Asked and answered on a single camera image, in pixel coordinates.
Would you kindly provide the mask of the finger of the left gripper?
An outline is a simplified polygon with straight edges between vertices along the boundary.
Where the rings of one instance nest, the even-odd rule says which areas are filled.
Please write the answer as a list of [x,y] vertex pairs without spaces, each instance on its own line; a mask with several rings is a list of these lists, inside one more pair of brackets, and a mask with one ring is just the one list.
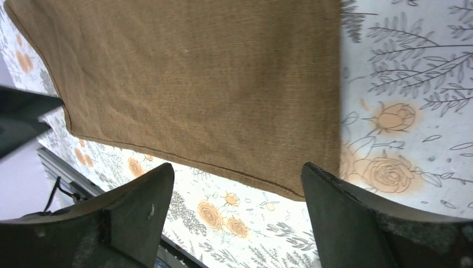
[[58,97],[1,86],[1,159],[51,129],[40,118],[64,105]]

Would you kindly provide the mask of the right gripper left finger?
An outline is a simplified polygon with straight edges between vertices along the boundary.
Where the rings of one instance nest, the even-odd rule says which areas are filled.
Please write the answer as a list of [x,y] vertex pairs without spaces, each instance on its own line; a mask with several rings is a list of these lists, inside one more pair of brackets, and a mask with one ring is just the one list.
[[175,172],[165,163],[57,210],[1,222],[2,267],[154,267]]

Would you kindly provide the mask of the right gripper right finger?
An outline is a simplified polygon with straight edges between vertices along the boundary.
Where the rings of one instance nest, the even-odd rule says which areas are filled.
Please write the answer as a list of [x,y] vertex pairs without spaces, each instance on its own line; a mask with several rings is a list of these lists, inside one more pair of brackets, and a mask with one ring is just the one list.
[[408,207],[308,162],[301,171],[322,267],[471,267],[472,221]]

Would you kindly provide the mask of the brown cloth napkin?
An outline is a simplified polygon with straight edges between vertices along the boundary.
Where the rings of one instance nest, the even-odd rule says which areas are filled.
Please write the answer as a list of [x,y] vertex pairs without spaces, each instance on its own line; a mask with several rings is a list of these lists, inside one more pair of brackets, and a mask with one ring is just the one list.
[[297,201],[340,166],[340,1],[5,1],[84,140]]

